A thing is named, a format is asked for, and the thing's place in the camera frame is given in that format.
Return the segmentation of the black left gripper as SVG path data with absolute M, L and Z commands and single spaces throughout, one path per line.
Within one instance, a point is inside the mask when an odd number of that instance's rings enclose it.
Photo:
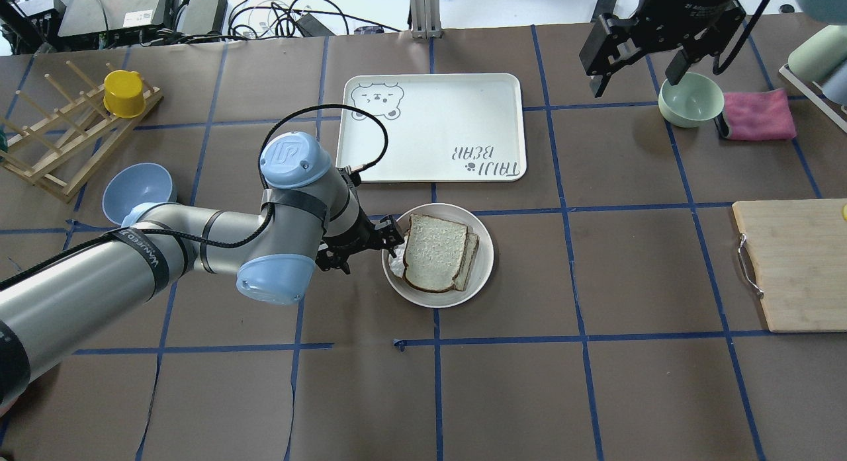
M 368 250 L 392 252 L 403 242 L 404 232 L 393 215 L 373 223 L 366 214 L 360 213 L 350 229 L 336 237 L 323 238 L 316 265 L 324 272 L 339 269 L 344 274 L 351 274 L 350 256 Z

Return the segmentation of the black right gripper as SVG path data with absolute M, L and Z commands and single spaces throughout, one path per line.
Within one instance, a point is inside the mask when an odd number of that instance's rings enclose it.
M 614 73 L 655 52 L 677 52 L 665 70 L 670 85 L 707 56 L 720 74 L 747 39 L 745 18 L 739 0 L 639 0 L 629 18 L 601 15 L 580 51 L 591 93 L 602 97 Z

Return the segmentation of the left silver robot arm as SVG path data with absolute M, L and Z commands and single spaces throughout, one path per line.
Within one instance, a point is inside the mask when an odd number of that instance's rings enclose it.
M 190 271 L 235 275 L 239 293 L 298 304 L 316 269 L 350 271 L 351 254 L 392 251 L 396 220 L 372 223 L 358 169 L 335 168 L 304 132 L 271 138 L 258 157 L 258 215 L 137 205 L 123 226 L 2 282 L 2 409 L 33 380 Z

